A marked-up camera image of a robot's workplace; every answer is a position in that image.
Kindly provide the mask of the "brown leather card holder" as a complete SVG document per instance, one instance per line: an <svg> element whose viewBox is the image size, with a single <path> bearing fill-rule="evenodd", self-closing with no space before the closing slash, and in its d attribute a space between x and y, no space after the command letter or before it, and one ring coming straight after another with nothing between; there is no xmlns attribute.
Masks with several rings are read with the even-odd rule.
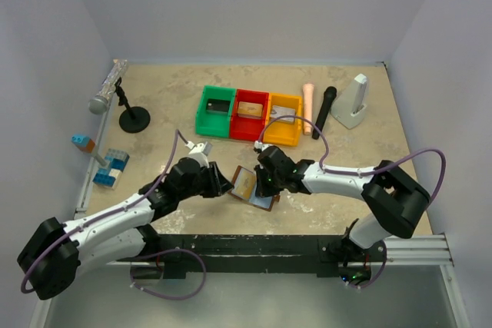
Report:
<svg viewBox="0 0 492 328"><path fill-rule="evenodd" d="M240 169L245 169L245 170L248 170L247 168L245 167L242 167L242 166L238 166L235 170L235 173L234 173L234 176L232 178L232 184L234 185L234 182L236 180L236 177L238 175L238 172L240 171ZM232 194L232 192L228 192L233 198L239 200L239 201L242 201L243 203L245 204L248 204L248 205L251 205L252 207L256 207L258 209L262 209L262 210L265 210L265 211L271 211L272 207L274 206L274 204L276 204L279 200L280 200L280 196L279 195L276 195L275 197L266 197L266 198L261 198L261 197L257 197L255 195L255 190L256 190L256 185L254 186L254 190L251 194L251 197L248 199L248 200L243 200L239 197L236 197Z"/></svg>

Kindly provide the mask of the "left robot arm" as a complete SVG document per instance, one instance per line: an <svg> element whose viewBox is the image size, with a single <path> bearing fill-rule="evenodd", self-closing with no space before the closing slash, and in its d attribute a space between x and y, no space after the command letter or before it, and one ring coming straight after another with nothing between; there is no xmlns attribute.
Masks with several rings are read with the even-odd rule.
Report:
<svg viewBox="0 0 492 328"><path fill-rule="evenodd" d="M125 258L151 260L159 241L151 222L177 210L190 197L220 197L232 183L215 162L184 157L127 200L101 212L64 223L42 221L17 257L24 273L20 290L49 300L76 277Z"/></svg>

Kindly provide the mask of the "gold VIP card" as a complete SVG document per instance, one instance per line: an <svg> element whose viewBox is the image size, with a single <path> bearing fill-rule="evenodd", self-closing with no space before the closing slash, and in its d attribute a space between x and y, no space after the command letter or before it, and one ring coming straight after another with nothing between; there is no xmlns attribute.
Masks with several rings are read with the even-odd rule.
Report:
<svg viewBox="0 0 492 328"><path fill-rule="evenodd" d="M234 189L231 192L236 197L248 200L251 197L255 184L256 177L254 173L240 169L234 182Z"/></svg>

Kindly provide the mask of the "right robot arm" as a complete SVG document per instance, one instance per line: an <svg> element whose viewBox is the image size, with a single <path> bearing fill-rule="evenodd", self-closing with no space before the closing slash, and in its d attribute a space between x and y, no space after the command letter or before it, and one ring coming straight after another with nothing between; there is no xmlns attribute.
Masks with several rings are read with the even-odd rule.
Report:
<svg viewBox="0 0 492 328"><path fill-rule="evenodd" d="M294 162L279 147L255 141L258 165L256 195L334 194L362 200L371 213L356 220L342 237L342 250L350 260L360 260L370 248L389 236L410 239L431 202L429 193L391 161L360 170L322 167L303 159Z"/></svg>

